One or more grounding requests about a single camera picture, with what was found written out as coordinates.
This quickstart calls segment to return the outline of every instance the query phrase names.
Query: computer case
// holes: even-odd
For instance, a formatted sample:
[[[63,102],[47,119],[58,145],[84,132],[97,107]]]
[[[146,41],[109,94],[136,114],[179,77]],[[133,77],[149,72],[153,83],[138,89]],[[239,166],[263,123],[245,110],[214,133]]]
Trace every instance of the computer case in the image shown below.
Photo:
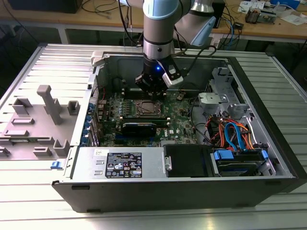
[[[8,0],[14,10],[76,13],[83,0]]]

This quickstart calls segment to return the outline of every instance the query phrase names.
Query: cable connector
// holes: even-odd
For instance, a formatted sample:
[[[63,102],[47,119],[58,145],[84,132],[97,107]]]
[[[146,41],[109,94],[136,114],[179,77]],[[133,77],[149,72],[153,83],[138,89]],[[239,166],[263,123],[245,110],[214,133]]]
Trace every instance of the cable connector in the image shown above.
[[[246,134],[246,133],[251,133],[251,130],[244,130],[244,131],[241,131],[241,134]]]

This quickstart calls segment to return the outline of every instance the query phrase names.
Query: motherboard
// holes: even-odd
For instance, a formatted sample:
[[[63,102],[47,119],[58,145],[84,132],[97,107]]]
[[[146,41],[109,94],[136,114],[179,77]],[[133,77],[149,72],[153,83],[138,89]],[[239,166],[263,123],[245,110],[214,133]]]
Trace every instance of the motherboard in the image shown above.
[[[196,144],[190,121],[190,98],[167,92],[163,100],[107,98],[100,119],[100,146],[159,147]]]

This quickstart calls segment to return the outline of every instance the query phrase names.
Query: metal bracket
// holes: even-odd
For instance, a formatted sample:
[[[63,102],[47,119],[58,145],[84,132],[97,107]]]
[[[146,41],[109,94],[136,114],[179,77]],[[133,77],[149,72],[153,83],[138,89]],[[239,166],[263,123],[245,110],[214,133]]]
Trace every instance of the metal bracket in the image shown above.
[[[165,161],[165,169],[167,171],[172,171],[172,159],[170,156],[165,156],[164,157],[164,161]]]

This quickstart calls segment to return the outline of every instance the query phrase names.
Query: floor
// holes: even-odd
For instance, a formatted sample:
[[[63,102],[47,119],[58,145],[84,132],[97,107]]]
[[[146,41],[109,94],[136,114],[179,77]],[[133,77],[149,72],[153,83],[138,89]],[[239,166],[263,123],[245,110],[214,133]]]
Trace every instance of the floor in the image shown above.
[[[19,71],[27,62],[33,51],[37,47],[36,41],[23,28],[15,28],[16,36],[9,37],[0,31],[0,96],[6,91]],[[27,30],[40,43],[60,43],[59,34],[56,29],[52,28],[34,28],[27,27]],[[69,30],[69,37],[72,44],[85,45],[120,45],[120,39],[123,38],[122,32],[99,32],[100,39],[98,40],[96,31],[89,30]],[[290,70],[293,60],[296,59],[298,45],[288,43],[268,43],[260,41],[240,40],[237,46],[232,46],[230,50],[245,50],[262,52],[267,51],[273,53],[284,67]],[[292,75],[297,82],[307,90],[306,66],[307,54],[302,56],[301,62],[293,71]]]

